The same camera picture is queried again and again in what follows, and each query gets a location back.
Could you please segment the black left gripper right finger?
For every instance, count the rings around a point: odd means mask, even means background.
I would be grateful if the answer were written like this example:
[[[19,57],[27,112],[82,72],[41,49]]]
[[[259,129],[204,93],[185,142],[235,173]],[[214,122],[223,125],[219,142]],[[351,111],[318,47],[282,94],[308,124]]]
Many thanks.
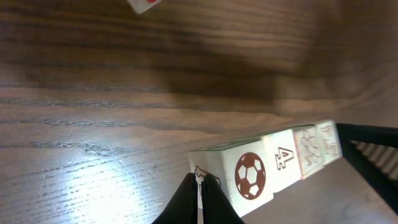
[[[211,174],[201,183],[201,200],[204,224],[244,224]]]

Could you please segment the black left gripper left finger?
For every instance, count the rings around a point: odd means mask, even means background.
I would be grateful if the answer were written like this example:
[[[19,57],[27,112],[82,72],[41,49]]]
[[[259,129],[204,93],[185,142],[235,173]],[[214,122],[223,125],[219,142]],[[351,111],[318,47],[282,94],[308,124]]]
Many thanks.
[[[188,173],[162,213],[153,224],[197,224],[198,184],[196,176]]]

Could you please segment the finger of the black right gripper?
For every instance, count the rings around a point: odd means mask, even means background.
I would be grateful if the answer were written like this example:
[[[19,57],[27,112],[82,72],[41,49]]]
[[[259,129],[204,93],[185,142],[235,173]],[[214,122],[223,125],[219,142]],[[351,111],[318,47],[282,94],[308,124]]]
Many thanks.
[[[338,123],[343,157],[397,212],[397,128]]]

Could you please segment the wooden 8 block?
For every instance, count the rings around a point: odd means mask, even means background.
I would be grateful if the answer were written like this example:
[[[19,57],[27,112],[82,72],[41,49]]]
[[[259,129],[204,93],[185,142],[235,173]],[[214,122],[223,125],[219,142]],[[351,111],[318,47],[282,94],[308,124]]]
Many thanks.
[[[318,137],[320,139],[320,149],[323,153],[323,165],[336,161],[342,156],[341,144],[333,120],[323,120],[315,123]]]

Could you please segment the soccer ball block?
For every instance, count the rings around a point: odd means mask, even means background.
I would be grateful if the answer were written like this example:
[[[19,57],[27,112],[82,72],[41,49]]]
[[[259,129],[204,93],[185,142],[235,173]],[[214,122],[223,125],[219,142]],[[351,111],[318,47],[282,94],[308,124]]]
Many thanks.
[[[274,198],[266,151],[260,140],[227,142],[188,153],[200,184],[215,177],[235,212],[243,217]]]

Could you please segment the yellow-edged wooden block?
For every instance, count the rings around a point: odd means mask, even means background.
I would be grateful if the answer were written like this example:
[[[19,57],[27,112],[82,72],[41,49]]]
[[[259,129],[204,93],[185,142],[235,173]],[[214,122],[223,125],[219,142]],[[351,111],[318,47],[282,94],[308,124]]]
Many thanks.
[[[258,140],[264,145],[273,192],[280,192],[302,178],[293,129],[238,138],[238,141]]]

